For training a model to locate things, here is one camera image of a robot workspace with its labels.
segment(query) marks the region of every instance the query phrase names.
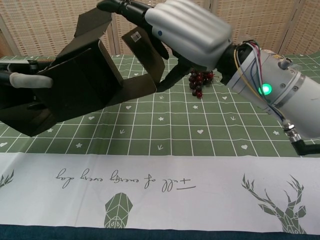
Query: grape cluster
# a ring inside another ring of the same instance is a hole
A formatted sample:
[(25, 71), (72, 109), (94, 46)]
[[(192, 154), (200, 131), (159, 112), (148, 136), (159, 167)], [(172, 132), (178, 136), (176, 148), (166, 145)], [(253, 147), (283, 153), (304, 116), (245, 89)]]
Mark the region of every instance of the grape cluster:
[(203, 85), (209, 85), (214, 78), (213, 71), (196, 71), (191, 70), (191, 76), (189, 77), (189, 86), (192, 89), (192, 95), (202, 98)]

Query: green led light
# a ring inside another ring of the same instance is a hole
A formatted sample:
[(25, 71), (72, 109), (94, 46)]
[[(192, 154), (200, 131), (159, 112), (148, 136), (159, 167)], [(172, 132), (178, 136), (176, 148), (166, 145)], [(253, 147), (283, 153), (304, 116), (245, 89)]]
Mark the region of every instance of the green led light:
[(268, 83), (264, 83), (262, 84), (262, 91), (264, 95), (269, 95), (272, 92), (272, 86)]

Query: heart pattern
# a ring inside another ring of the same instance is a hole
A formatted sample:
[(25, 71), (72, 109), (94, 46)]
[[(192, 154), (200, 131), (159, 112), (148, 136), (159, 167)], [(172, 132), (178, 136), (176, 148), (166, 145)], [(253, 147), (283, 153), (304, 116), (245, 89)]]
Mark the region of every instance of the heart pattern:
[(5, 145), (7, 145), (8, 143), (7, 142), (2, 142), (0, 143), (0, 148), (4, 147)]

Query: robotic arm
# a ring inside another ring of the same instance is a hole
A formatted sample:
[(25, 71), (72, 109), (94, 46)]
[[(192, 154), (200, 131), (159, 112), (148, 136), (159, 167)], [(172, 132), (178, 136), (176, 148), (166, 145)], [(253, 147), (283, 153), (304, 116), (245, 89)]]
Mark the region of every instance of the robotic arm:
[(291, 67), (290, 59), (261, 50), (254, 40), (234, 44), (231, 26), (190, 0), (167, 0), (155, 7), (104, 0), (97, 8), (145, 29), (164, 59), (169, 55), (162, 43), (172, 49), (178, 64), (159, 83), (158, 92), (171, 88), (191, 68), (217, 69), (222, 84), (282, 123), (298, 155), (320, 153), (320, 144), (302, 140), (320, 137), (320, 85)]

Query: barcode label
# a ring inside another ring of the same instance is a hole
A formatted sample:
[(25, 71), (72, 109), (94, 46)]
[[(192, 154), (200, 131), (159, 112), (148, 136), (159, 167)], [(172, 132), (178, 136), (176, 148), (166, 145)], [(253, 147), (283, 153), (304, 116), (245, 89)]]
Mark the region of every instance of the barcode label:
[(131, 35), (131, 38), (136, 43), (141, 38), (141, 35), (138, 31), (136, 31), (134, 34)]

